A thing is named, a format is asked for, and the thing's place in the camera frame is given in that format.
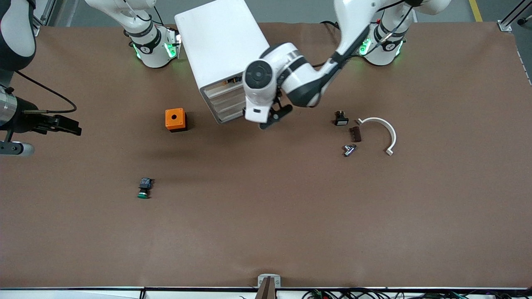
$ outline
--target brown table surface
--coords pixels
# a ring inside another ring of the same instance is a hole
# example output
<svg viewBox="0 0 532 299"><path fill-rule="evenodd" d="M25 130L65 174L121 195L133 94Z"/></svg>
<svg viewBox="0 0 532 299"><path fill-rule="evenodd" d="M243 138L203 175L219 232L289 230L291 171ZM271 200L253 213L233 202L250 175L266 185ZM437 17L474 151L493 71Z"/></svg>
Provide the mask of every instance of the brown table surface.
<svg viewBox="0 0 532 299"><path fill-rule="evenodd" d="M338 42L322 24L261 28L311 63ZM285 286L530 286L532 89L494 23L413 24L392 65L353 59L317 108L266 131L216 124L188 62L143 66L121 28L37 41L24 73L78 104L83 134L16 135L35 155L1 158L0 286L245 286L264 272ZM192 130L165 129L174 107ZM336 110L350 126L330 123ZM395 127L393 156L369 123L342 157L366 117ZM156 179L150 200L141 177Z"/></svg>

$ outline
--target yellow floor line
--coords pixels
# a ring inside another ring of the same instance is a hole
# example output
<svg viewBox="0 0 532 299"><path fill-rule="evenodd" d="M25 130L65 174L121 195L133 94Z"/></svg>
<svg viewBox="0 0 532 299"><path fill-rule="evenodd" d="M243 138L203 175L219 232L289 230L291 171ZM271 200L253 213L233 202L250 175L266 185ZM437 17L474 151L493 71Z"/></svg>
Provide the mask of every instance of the yellow floor line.
<svg viewBox="0 0 532 299"><path fill-rule="evenodd" d="M475 16L475 21L482 22L482 16L480 15L480 11L478 10L477 0L469 0L469 5L471 5L471 10L473 11L473 15Z"/></svg>

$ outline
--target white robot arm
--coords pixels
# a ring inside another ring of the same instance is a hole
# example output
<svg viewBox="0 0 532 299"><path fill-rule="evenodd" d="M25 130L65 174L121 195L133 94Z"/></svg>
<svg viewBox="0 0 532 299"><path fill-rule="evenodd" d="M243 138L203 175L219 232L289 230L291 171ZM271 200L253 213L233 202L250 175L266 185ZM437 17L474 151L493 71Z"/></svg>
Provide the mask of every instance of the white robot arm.
<svg viewBox="0 0 532 299"><path fill-rule="evenodd" d="M35 56L35 37L31 27L35 0L0 3L0 69L18 71Z"/></svg>
<svg viewBox="0 0 532 299"><path fill-rule="evenodd" d="M91 7L112 17L133 41L137 56L150 68L167 65L178 55L180 35L164 26L156 26L147 9L156 0L85 0Z"/></svg>
<svg viewBox="0 0 532 299"><path fill-rule="evenodd" d="M412 3L413 6L401 3L385 9L380 23L370 25L370 33L360 48L359 55L374 65L390 64L399 55L404 36L413 21L410 11L414 9L434 15L444 10L450 2L451 0L418 0L418 3ZM390 33L386 41L378 45L379 41Z"/></svg>
<svg viewBox="0 0 532 299"><path fill-rule="evenodd" d="M368 47L369 25L373 15L381 7L393 8L395 4L400 4L401 9L404 9L403 2L409 7L436 2L427 10L437 13L445 8L450 0L334 0L341 29L341 41L334 54L317 71L292 43L274 45L267 49L260 59L249 64L243 74L246 94L245 118L260 123L260 128L265 129L288 114L292 110L290 105L279 110L272 108L274 103L280 106L280 88L296 106L318 105L321 95L347 61L354 55L360 55L360 48L364 43L366 53L369 53L368 49L374 52ZM395 31L383 34L373 47L380 46L394 37Z"/></svg>

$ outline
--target metal pipe fitting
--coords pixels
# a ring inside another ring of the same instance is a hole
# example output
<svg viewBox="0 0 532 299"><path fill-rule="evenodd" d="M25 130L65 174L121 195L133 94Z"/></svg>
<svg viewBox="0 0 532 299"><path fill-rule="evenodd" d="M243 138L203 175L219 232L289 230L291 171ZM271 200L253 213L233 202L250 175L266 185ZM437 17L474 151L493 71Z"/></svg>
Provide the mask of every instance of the metal pipe fitting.
<svg viewBox="0 0 532 299"><path fill-rule="evenodd" d="M351 156L351 154L355 151L355 149L356 149L356 145L354 145L354 144L352 144L352 145L344 145L344 150L345 150L344 157Z"/></svg>

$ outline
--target green indicator light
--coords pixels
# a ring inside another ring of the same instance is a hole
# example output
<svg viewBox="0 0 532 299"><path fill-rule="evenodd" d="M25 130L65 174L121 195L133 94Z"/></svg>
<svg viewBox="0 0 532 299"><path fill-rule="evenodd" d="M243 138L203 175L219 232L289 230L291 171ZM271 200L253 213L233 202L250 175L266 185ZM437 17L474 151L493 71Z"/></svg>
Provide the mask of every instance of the green indicator light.
<svg viewBox="0 0 532 299"><path fill-rule="evenodd" d="M360 55L362 56L366 55L370 45L371 45L371 38L366 38L366 40L362 43L362 46L360 46L359 48Z"/></svg>
<svg viewBox="0 0 532 299"><path fill-rule="evenodd" d="M399 55L399 53L401 52L401 46L403 45L403 41L401 41L401 43L399 44L399 46L397 47L397 52L395 52L395 56Z"/></svg>
<svg viewBox="0 0 532 299"><path fill-rule="evenodd" d="M135 49L135 52L137 53L137 57L138 57L139 59L141 59L141 58L140 58L140 54L138 53L138 50L137 50L137 46L135 46L135 44L133 44L133 49Z"/></svg>
<svg viewBox="0 0 532 299"><path fill-rule="evenodd" d="M167 43L164 43L164 47L166 48L167 52L168 52L168 56L170 58L174 58L176 57L176 50L174 49L175 47L172 46L172 45L169 45Z"/></svg>

